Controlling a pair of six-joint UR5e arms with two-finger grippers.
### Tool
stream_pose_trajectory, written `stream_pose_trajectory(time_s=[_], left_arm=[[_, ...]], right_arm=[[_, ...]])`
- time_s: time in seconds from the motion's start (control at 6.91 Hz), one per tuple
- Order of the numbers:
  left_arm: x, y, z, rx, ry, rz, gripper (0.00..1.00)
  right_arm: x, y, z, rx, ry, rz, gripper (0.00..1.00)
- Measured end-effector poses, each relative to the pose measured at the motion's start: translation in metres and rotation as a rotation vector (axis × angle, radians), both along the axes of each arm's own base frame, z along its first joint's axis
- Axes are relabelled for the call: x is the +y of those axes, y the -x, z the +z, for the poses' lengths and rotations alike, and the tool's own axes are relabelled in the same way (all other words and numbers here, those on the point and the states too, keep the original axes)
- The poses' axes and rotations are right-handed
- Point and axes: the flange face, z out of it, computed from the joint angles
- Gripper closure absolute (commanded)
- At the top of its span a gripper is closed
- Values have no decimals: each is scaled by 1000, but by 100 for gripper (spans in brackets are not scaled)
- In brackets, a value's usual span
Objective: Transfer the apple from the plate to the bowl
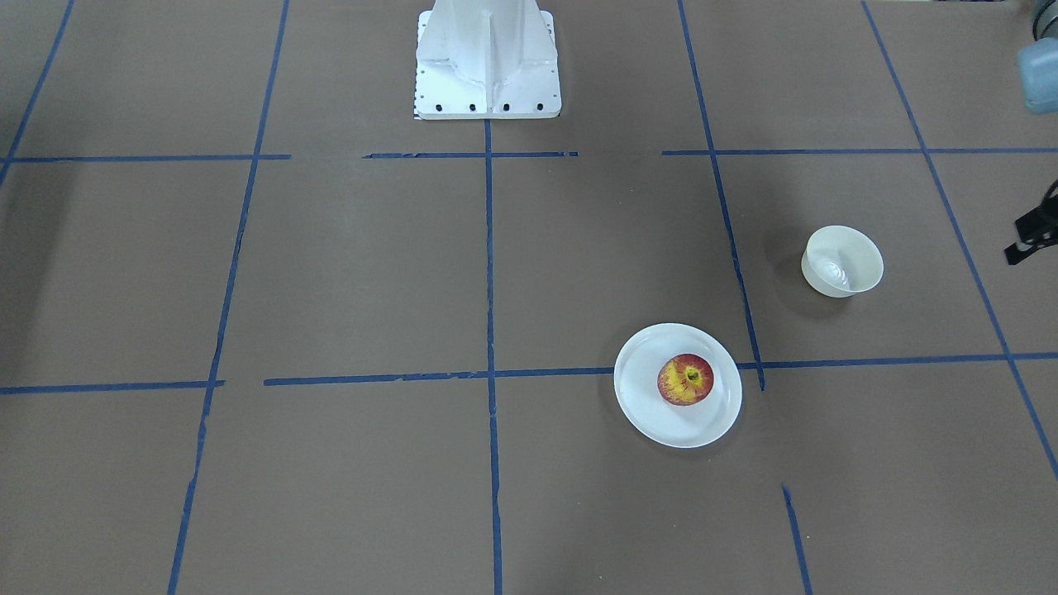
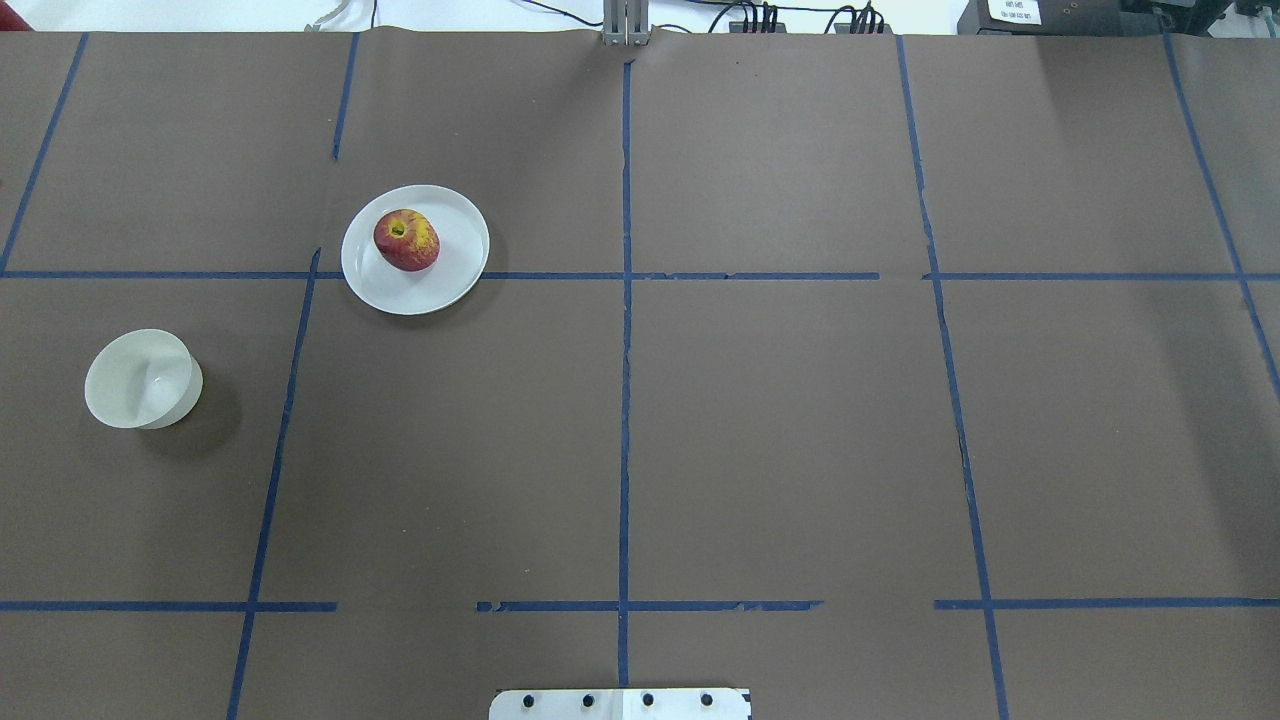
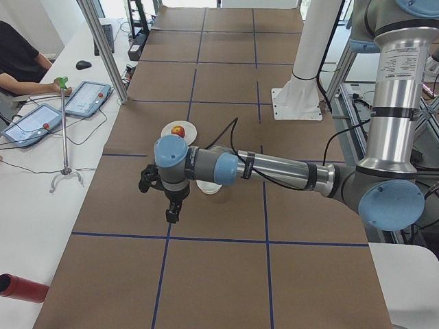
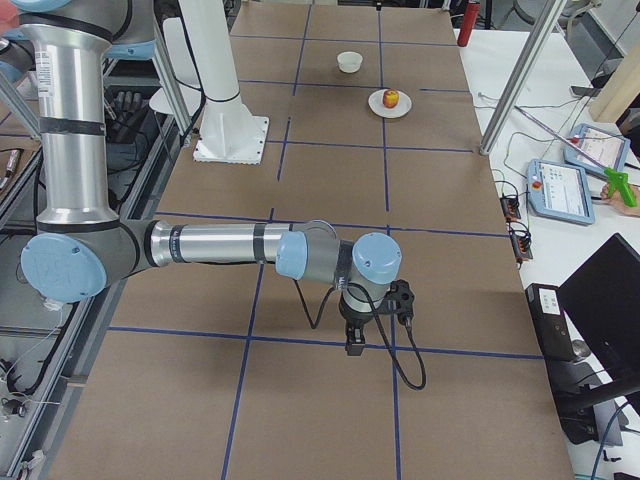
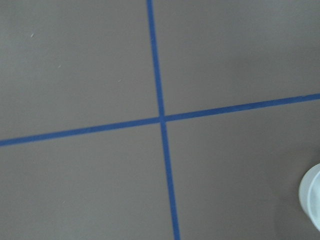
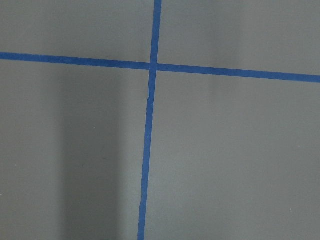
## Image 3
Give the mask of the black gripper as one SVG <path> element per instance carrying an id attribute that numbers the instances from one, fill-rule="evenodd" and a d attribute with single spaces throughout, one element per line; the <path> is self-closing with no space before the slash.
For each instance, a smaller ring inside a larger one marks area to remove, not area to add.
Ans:
<path id="1" fill-rule="evenodd" d="M 189 191 L 165 191 L 165 196 L 169 200 L 169 208 L 165 211 L 166 220 L 168 223 L 177 223 L 182 202 L 189 196 Z"/>

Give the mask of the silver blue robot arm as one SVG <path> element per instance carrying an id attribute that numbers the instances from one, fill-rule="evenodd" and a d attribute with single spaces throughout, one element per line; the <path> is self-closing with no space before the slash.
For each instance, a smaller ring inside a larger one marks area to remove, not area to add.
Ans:
<path id="1" fill-rule="evenodd" d="M 425 65 L 438 37 L 438 2 L 356 1 L 352 18 L 352 49 L 380 55 L 364 158 L 355 167 L 316 165 L 216 143 L 189 146 L 179 136 L 162 136 L 139 188 L 164 192 L 168 222 L 178 222 L 190 181 L 230 186 L 237 178 L 319 192 L 384 231 L 402 230 L 420 218 L 425 198 L 415 185 L 410 158 Z"/>

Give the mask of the person hand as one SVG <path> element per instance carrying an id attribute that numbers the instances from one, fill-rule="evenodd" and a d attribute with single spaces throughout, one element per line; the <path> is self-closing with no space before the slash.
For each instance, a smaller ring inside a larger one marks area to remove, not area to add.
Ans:
<path id="1" fill-rule="evenodd" d="M 51 92 L 56 93 L 58 95 L 61 94 L 61 91 L 63 90 L 60 87 L 59 81 L 57 79 L 55 79 L 51 84 L 50 84 L 50 88 L 51 88 Z M 65 88 L 64 90 L 64 94 L 65 95 L 70 95 L 73 92 L 73 89 L 71 87 Z"/>

